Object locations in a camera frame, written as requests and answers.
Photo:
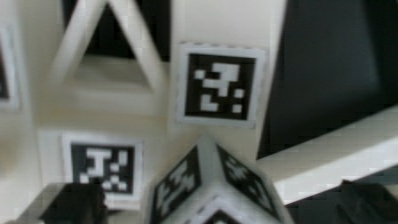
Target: black and white square pattern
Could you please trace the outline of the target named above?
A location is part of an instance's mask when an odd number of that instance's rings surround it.
[[[184,43],[177,120],[252,127],[262,75],[264,50]]]
[[[193,148],[154,187],[150,224],[163,222],[198,187],[198,155]]]
[[[65,181],[97,183],[106,200],[140,198],[141,142],[99,135],[63,136]]]
[[[0,109],[15,109],[17,101],[10,29],[0,27]]]
[[[104,192],[131,195],[133,154],[133,146],[72,143],[72,182],[99,183]]]
[[[280,220],[260,177],[250,171],[243,163],[236,160],[220,146],[216,146],[216,148],[225,180],[241,194],[250,198],[252,202],[262,208],[264,212]]]
[[[188,56],[184,115],[246,120],[253,58]]]

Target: white structure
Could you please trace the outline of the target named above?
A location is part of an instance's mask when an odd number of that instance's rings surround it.
[[[136,62],[83,57],[88,34],[108,2]],[[284,1],[173,0],[172,62],[161,63],[127,0],[79,0],[63,33],[60,1],[1,0],[0,26],[8,27],[19,108],[0,112],[0,223],[19,215],[44,185],[63,180],[61,136],[92,133],[141,141],[141,189],[205,131],[250,162],[260,136]],[[266,49],[255,127],[177,123],[175,90],[181,42]],[[117,69],[117,78],[93,70]],[[396,108],[257,161],[284,203],[398,163]],[[140,213],[113,217],[140,220]]]

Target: white frame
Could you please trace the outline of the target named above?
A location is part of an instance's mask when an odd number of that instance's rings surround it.
[[[246,217],[246,214],[236,213],[237,209],[232,208],[230,201],[227,198],[221,198],[220,196],[214,196],[211,198],[211,201],[205,203],[202,209],[195,211],[195,215],[191,214],[189,224],[202,224],[207,220],[207,218],[213,216],[214,212],[220,210],[223,213],[230,216],[230,218],[239,223],[252,223],[252,219]]]
[[[252,77],[252,95],[248,103],[246,120],[202,118],[184,116],[184,101],[186,101],[186,72],[188,72],[188,55],[207,54],[230,57],[246,57],[255,59],[253,77]],[[257,114],[257,100],[260,95],[262,76],[264,76],[266,50],[262,48],[230,47],[225,45],[209,45],[182,42],[179,44],[179,70],[177,70],[177,103],[175,103],[175,121],[195,123],[200,125],[221,125],[253,128]]]
[[[72,182],[70,173],[70,143],[95,144],[95,145],[118,145],[134,147],[134,164],[133,164],[133,195],[125,196],[117,193],[104,193],[104,203],[109,208],[122,208],[125,202],[138,202],[141,198],[141,140],[111,135],[74,133],[61,135],[61,160],[63,160],[63,181]]]
[[[163,83],[166,83],[163,64],[138,6],[129,0],[79,0],[76,2],[51,64],[49,81],[61,84],[67,79],[72,79],[106,4],[111,8],[127,45],[134,53],[134,61],[143,72],[141,76],[145,77],[149,89],[154,94],[161,94]]]
[[[5,85],[8,92],[8,99],[0,99],[0,110],[15,110],[19,107],[19,96],[15,90],[15,61],[10,29],[6,27],[0,27],[0,54],[3,59]]]

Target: marker cube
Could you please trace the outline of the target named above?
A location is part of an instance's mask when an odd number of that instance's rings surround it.
[[[211,138],[157,180],[145,224],[291,223],[269,180]]]

